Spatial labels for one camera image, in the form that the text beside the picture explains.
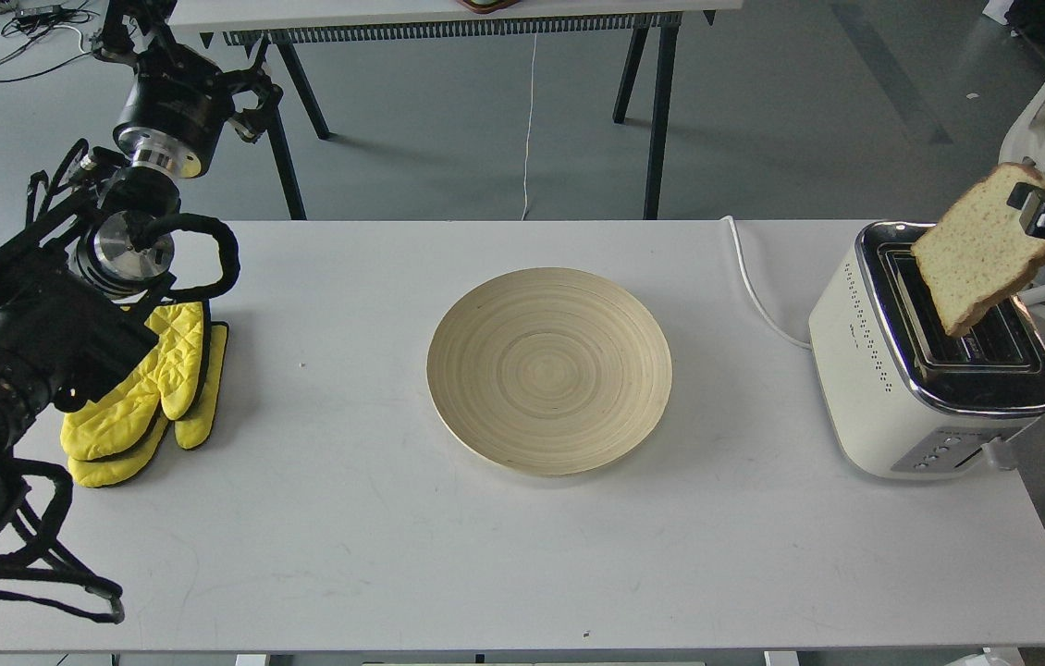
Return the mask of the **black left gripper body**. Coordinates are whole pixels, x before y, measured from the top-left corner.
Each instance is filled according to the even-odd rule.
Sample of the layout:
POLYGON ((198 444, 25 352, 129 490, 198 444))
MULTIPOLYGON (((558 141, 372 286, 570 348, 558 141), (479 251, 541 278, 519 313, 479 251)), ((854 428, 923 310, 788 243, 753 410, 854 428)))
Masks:
POLYGON ((188 46, 171 52, 152 46, 135 63, 133 88, 113 130, 117 147, 132 159, 143 150, 163 153, 159 167, 173 178, 204 176, 235 113, 231 94, 215 87, 222 73, 188 46))

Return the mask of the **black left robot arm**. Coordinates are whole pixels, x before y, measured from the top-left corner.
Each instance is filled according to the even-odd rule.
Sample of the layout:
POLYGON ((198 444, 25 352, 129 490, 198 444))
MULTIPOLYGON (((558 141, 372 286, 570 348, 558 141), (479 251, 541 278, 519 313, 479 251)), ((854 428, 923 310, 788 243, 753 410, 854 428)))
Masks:
POLYGON ((92 55, 132 68, 116 146, 79 140, 53 176, 33 173, 25 224, 0 246, 0 601, 121 623, 121 585, 60 543, 73 501, 61 465, 16 458, 48 406, 100 400, 158 344, 160 304, 206 301, 238 283, 234 232, 180 210, 178 183, 208 170, 224 127, 256 142, 282 90, 265 50, 224 71, 180 43, 172 1, 111 1, 92 55))

